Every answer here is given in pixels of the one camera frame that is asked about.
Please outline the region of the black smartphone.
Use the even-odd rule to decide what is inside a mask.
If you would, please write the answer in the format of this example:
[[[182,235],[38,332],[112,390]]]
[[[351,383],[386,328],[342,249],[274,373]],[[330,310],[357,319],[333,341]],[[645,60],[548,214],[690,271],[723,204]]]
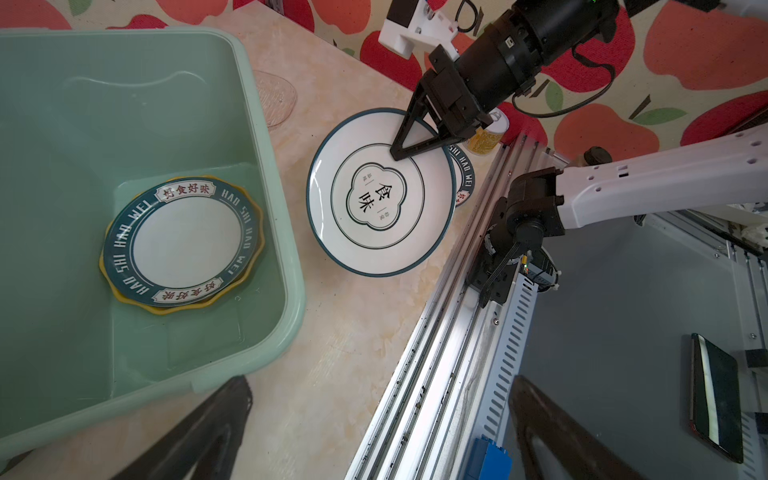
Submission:
[[[737,360],[698,333],[691,339],[689,426],[727,459],[742,464],[744,446]]]

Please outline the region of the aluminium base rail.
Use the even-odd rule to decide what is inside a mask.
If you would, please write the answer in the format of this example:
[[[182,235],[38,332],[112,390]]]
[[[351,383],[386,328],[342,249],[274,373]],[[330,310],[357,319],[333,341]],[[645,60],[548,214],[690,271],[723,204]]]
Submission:
[[[512,180],[565,164],[524,134],[496,154],[347,478],[461,479],[476,440],[502,443],[537,291],[514,269],[504,302],[481,305],[465,280]]]

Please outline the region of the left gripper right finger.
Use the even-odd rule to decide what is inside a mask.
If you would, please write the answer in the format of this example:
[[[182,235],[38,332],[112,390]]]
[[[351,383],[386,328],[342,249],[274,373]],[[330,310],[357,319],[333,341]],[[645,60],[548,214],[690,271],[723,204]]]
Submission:
[[[513,380],[508,405],[527,479],[642,477],[525,376]]]

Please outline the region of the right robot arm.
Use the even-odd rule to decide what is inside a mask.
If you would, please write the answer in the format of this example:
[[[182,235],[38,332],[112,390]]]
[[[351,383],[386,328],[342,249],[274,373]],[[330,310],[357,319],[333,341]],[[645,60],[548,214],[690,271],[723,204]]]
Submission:
[[[390,152],[403,160],[469,139],[491,124],[505,99],[528,92],[536,75],[591,38],[613,39],[615,1],[518,1],[463,53],[458,25],[429,1],[395,1],[380,32],[398,55],[430,48],[431,68],[411,97]],[[547,237],[622,217],[767,196],[767,130],[591,167],[547,168],[517,177],[492,213],[467,284],[479,301],[503,302],[508,266],[537,251]]]

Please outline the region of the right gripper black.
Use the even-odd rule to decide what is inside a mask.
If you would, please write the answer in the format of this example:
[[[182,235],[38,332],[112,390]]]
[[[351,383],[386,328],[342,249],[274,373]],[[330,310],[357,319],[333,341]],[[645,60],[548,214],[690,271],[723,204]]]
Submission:
[[[490,112],[529,89],[540,72],[540,45],[522,11],[506,11],[458,59],[442,47],[419,82],[390,147],[395,161],[459,143],[492,122]],[[416,123],[429,116],[433,135],[407,145]]]

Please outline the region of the blue block on rail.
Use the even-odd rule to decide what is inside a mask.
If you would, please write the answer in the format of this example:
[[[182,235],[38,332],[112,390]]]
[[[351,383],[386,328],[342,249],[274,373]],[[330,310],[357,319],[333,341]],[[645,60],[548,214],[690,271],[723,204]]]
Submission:
[[[492,439],[483,435],[472,446],[463,480],[507,480],[512,468],[512,458]]]

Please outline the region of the clear glass plate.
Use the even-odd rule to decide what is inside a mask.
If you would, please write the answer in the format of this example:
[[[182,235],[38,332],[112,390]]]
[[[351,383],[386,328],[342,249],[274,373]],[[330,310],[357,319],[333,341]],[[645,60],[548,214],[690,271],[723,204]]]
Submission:
[[[253,71],[262,110],[270,130],[283,124],[292,114],[298,94],[285,78],[261,70]]]

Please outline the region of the mint green plastic bin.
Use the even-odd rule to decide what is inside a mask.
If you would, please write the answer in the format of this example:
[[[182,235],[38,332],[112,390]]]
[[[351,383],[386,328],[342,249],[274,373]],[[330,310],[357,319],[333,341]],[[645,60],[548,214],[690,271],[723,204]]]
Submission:
[[[101,273],[119,212],[208,175],[261,208],[247,278],[156,315]],[[220,30],[1,34],[1,457],[168,395],[256,371],[296,337],[306,295],[244,45]]]

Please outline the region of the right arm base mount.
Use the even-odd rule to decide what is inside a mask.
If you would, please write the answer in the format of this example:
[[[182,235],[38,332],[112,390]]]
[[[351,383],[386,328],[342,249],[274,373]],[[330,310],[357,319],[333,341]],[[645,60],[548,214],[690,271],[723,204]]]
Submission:
[[[501,228],[489,228],[473,260],[465,285],[478,292],[478,305],[503,305],[517,274],[532,281],[540,293],[559,288],[561,270],[541,244],[518,242]]]

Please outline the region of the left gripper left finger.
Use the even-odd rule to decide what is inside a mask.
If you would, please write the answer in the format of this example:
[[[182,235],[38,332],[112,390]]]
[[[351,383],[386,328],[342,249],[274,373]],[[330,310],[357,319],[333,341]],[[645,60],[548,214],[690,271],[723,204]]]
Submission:
[[[252,404],[245,377],[229,379],[114,477],[229,479]]]

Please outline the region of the white plate green clover emblem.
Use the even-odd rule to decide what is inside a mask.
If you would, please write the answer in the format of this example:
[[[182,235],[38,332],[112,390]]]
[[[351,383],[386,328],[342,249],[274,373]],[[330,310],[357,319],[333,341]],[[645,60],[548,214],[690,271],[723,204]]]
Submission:
[[[440,147],[402,160],[390,149],[401,109],[361,111],[321,142],[308,173],[306,209],[323,251],[344,269],[391,277],[424,262],[452,221],[456,174]]]

